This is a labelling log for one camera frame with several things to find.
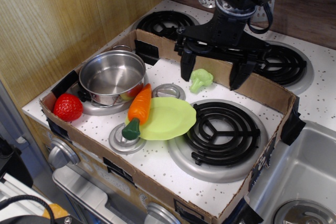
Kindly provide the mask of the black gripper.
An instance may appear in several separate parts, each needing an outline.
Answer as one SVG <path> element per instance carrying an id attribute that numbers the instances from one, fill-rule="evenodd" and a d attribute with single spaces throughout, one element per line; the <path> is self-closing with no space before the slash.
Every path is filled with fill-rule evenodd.
<path id="1" fill-rule="evenodd" d="M 269 52 L 269 43 L 244 31 L 248 24 L 248 18 L 214 14 L 205 24 L 178 28 L 174 50 L 182 55 L 182 79 L 190 80 L 196 56 L 202 56 L 234 62 L 229 85 L 231 90 L 239 89 L 253 72 L 256 62 L 261 62 Z"/>

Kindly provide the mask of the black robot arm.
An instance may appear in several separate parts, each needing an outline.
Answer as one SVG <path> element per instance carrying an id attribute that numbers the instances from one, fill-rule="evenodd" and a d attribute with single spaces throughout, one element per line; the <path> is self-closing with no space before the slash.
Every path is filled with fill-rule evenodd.
<path id="1" fill-rule="evenodd" d="M 230 89 L 239 89 L 271 50 L 269 43 L 244 31 L 258 6 L 264 8 L 272 24 L 269 1 L 215 0 L 216 9 L 208 23 L 179 27 L 174 50 L 181 56 L 181 77 L 189 81 L 196 56 L 228 61 L 233 64 Z"/>

